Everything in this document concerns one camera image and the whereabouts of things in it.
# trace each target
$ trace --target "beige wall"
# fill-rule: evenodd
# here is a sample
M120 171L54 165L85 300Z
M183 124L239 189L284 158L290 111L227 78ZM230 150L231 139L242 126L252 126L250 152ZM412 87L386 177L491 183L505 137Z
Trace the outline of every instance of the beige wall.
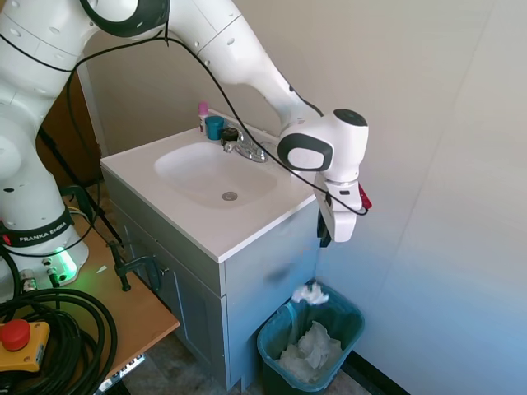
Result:
M518 375L527 360L522 1L236 3L302 95L323 111L357 110L371 125L361 179L375 210L319 265L366 314L358 350L414 395L519 393L527 384ZM99 34L88 53L117 43ZM200 100L227 112L174 45L110 54L89 72L110 152L197 126ZM277 130L258 94L227 92L248 123Z

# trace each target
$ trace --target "blue cup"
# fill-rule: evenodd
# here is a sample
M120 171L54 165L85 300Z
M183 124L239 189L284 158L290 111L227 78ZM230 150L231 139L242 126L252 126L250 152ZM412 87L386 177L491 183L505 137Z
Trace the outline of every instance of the blue cup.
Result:
M205 124L207 125L207 137L209 140L220 140L222 138L222 130L225 128L225 119L223 117L207 117Z

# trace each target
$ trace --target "green light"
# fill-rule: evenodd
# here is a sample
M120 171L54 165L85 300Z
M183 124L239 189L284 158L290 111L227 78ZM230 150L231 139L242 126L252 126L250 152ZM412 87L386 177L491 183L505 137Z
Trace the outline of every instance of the green light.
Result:
M68 253L68 251L64 251L63 247L58 247L55 250L56 253L60 253L58 255L58 260L62 263L64 271L68 279L74 278L77 274L77 265L72 259L72 256Z

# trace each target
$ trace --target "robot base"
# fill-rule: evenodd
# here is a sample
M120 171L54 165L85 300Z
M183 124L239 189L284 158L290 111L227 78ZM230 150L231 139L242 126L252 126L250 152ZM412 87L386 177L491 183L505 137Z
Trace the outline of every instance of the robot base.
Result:
M60 245L60 247L55 247L54 249L51 249L51 246L47 243L30 249L10 249L17 253L25 253L29 255L46 254L46 252L49 251L62 251L61 253L49 258L24 258L12 255L19 272L22 272L22 274L25 274L25 271L33 272L33 278L35 279L36 287L39 290L46 290L53 287L49 280L48 271L56 272L60 281L60 286L71 284L77 279L81 267L88 259L89 250L84 242L81 242L68 250L64 250L63 246L72 245L80 239L72 226L70 226L70 228L58 239L59 240L52 240L55 246ZM0 258L0 303L10 300L12 295L12 274L7 264Z

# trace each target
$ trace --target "cabinet door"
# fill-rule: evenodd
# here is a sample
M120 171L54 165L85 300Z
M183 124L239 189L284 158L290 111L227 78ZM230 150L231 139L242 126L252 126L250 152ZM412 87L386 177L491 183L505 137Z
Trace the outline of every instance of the cabinet door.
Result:
M184 320L181 314L177 278L175 272L169 269L171 256L144 232L144 230L130 220L128 216L119 212L119 209L116 209L116 212L119 215L121 235L123 235L125 240L132 242L125 247L128 259L136 259L149 255L154 256L161 276L161 289L156 294L178 321L180 321L180 327L178 328L180 330L184 327ZM144 267L135 270L135 273L148 286L151 286L147 271Z
M180 263L175 273L185 322L185 343L227 389L226 297L218 298Z

